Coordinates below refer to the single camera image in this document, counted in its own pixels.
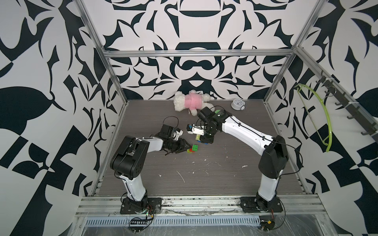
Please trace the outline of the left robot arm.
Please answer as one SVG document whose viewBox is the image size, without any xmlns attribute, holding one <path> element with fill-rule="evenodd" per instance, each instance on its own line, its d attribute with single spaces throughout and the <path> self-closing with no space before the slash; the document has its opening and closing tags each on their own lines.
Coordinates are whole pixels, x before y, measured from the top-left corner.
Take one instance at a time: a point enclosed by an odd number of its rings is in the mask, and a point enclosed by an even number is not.
<svg viewBox="0 0 378 236">
<path fill-rule="evenodd" d="M 116 178 L 123 181 L 127 197 L 122 203 L 128 203 L 141 211 L 147 208 L 148 193 L 141 179 L 141 172 L 147 154 L 155 151 L 165 151 L 166 154 L 181 153 L 192 146 L 183 138 L 164 139 L 151 136 L 136 138 L 126 136 L 110 161 L 110 168 Z"/>
</svg>

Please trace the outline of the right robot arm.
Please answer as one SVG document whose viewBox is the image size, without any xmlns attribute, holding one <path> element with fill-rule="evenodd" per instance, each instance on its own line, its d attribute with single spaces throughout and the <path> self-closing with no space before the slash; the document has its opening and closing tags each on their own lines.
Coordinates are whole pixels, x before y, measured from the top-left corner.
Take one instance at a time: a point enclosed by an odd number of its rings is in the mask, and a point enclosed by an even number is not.
<svg viewBox="0 0 378 236">
<path fill-rule="evenodd" d="M 262 177 L 256 198 L 263 204 L 272 202 L 277 197 L 279 178 L 288 162 L 285 139 L 280 135 L 273 137 L 264 134 L 224 109 L 212 111 L 206 107 L 197 116 L 204 122 L 201 142 L 211 144 L 215 134 L 223 132 L 242 141 L 260 155 L 258 168 Z"/>
</svg>

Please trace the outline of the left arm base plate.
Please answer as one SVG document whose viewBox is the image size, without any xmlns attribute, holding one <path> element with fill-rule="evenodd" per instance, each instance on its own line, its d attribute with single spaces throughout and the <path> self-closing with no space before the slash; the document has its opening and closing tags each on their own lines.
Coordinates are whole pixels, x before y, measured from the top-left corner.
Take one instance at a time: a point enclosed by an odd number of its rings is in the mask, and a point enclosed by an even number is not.
<svg viewBox="0 0 378 236">
<path fill-rule="evenodd" d="M 124 198 L 120 209 L 120 214 L 143 214 L 157 213 L 161 210 L 162 198 L 144 197 L 137 202 L 130 198 Z"/>
</svg>

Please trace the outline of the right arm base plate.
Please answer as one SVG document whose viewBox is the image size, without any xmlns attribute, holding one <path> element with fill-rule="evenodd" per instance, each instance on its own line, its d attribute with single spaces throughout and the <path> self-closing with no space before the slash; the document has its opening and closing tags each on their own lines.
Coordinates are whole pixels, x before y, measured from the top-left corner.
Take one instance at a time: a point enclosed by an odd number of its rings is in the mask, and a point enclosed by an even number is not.
<svg viewBox="0 0 378 236">
<path fill-rule="evenodd" d="M 255 197 L 240 197 L 240 207 L 246 213 L 283 212 L 282 203 L 277 196 L 274 196 L 270 201 L 259 195 Z"/>
</svg>

